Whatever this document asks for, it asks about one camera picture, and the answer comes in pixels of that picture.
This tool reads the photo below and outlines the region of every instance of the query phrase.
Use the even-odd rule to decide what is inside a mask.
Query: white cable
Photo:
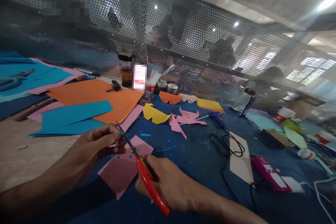
[[[309,185],[310,186],[310,188],[312,188],[314,191],[316,191],[315,190],[315,188],[314,187],[312,187],[309,183],[307,183],[307,182],[301,182],[301,183],[299,183],[300,185],[303,185],[303,184],[307,184],[307,185]],[[330,204],[332,204],[332,202],[326,197],[326,196],[324,196],[322,193],[320,193],[319,192],[319,194],[323,197],[323,198],[325,198]]]
[[[328,211],[326,210],[326,208],[324,207],[324,205],[321,202],[320,194],[319,194],[319,192],[317,190],[317,184],[318,183],[330,182],[330,181],[335,180],[335,179],[336,179],[336,176],[332,177],[332,178],[329,178],[327,180],[320,180],[320,181],[315,181],[314,182],[314,188],[315,188],[315,191],[316,191],[317,200],[319,201],[319,203],[320,203],[321,207],[323,208],[323,210],[325,211],[325,213],[328,215],[328,217],[329,217],[329,219],[330,219],[330,221],[331,221],[332,224],[335,224],[335,222],[333,221],[333,219],[331,218],[330,214],[328,213]]]

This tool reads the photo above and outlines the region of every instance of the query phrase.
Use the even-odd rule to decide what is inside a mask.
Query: pink device
[[[280,177],[277,171],[265,158],[256,156],[251,159],[251,162],[258,170],[260,176],[269,181],[274,191],[283,193],[289,193],[292,191],[292,189],[286,184],[282,177]]]

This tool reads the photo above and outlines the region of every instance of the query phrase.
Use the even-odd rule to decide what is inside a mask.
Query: hand
[[[147,155],[144,158],[146,165],[150,166],[158,182],[152,182],[162,200],[167,206],[176,211],[195,210],[194,196],[205,187],[184,174],[172,161],[167,158],[156,158]],[[142,179],[139,177],[135,183],[137,191],[151,198]]]
[[[67,192],[91,173],[99,159],[123,153],[126,153],[123,136],[115,125],[107,124],[81,135],[70,149],[40,176],[40,179],[53,186],[56,181],[62,184],[64,186],[62,190]]]

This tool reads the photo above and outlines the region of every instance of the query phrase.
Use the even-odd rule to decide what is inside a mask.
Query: blue scissors
[[[33,68],[28,71],[15,74],[11,77],[0,76],[0,91],[5,91],[20,86],[22,80],[26,79],[25,77],[34,71],[35,69]]]

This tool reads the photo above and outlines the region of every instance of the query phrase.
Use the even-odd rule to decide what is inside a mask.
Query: glass jar
[[[242,93],[242,95],[231,106],[231,109],[235,112],[243,111],[252,96],[255,96],[255,91],[246,88],[244,93]]]
[[[118,53],[121,85],[132,88],[133,84],[133,56],[127,53]]]

